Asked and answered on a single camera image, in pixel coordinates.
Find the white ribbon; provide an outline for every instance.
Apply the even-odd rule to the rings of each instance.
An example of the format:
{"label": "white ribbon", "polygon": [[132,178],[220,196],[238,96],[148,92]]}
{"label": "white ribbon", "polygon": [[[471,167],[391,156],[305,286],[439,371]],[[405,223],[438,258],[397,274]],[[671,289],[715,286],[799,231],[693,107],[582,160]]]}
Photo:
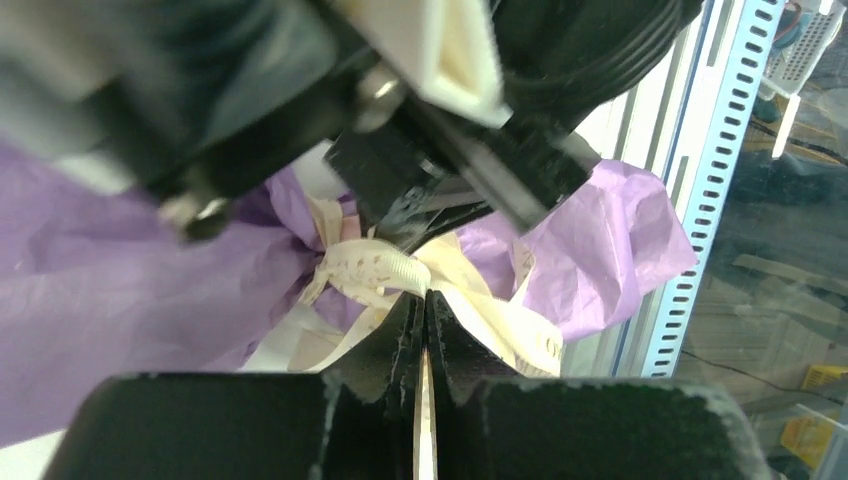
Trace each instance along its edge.
{"label": "white ribbon", "polygon": [[525,376],[559,376],[559,329],[522,305],[536,263],[523,245],[513,245],[517,286],[512,298],[503,300],[492,295],[453,233],[431,240],[411,257],[382,240],[341,241],[341,206],[311,198],[309,206],[326,254],[299,302],[311,305],[330,284],[367,308],[336,348],[305,371],[323,370],[374,331],[399,297],[385,294],[394,289],[421,298],[427,290],[441,292],[460,325],[506,364]]}

